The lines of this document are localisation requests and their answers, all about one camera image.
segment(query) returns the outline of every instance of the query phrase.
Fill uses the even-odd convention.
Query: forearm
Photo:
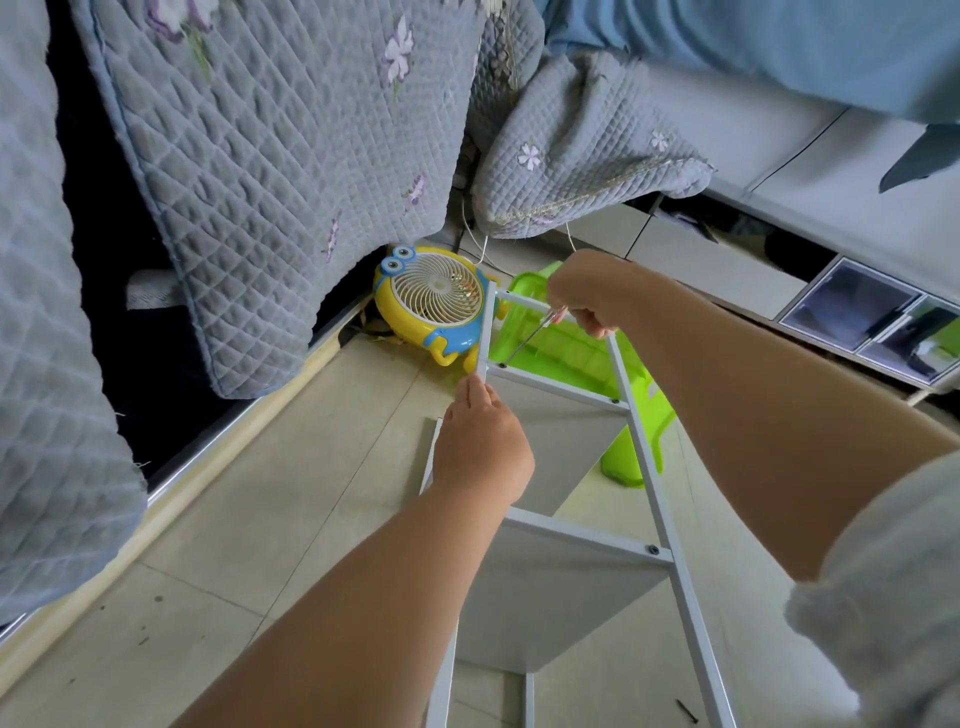
[[[960,448],[945,428],[840,367],[625,265],[616,322],[721,491],[796,579],[876,495]]]
[[[338,563],[176,725],[419,725],[508,507],[480,488],[435,484]]]

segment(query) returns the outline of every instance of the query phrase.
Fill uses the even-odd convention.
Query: glass cabinet door
[[[960,308],[926,296],[865,346],[860,356],[931,384],[960,361]]]
[[[906,283],[844,258],[780,323],[855,352],[887,329],[921,295]]]

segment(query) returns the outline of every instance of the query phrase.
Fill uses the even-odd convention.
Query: green plastic stool
[[[546,301],[547,278],[560,267],[552,263],[538,273],[521,273],[514,278],[510,291],[537,301]],[[540,324],[542,314],[521,305],[507,304],[498,315],[506,318],[490,346],[490,360],[503,362]],[[663,472],[660,436],[677,416],[666,396],[657,388],[646,367],[623,332],[616,334],[616,343],[623,355],[623,364],[634,392],[643,429],[650,441],[657,472]],[[547,376],[574,387],[586,389],[605,397],[620,396],[616,375],[607,344],[588,336],[576,324],[568,321],[540,330],[511,360],[510,365],[525,372]],[[631,488],[643,487],[639,462],[636,459],[629,428],[617,436],[600,459],[604,475]]]

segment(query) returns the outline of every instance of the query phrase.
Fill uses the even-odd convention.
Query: cartoon eye
[[[403,261],[397,260],[395,257],[385,258],[380,263],[380,270],[383,271],[384,276],[396,276],[403,273],[405,267]]]

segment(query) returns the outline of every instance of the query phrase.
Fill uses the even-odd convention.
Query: hand
[[[433,451],[435,484],[485,488],[514,503],[534,473],[520,421],[478,374],[461,379]]]
[[[565,305],[590,336],[603,338],[616,330],[617,304],[635,265],[606,253],[581,250],[571,255],[546,283],[551,306]]]

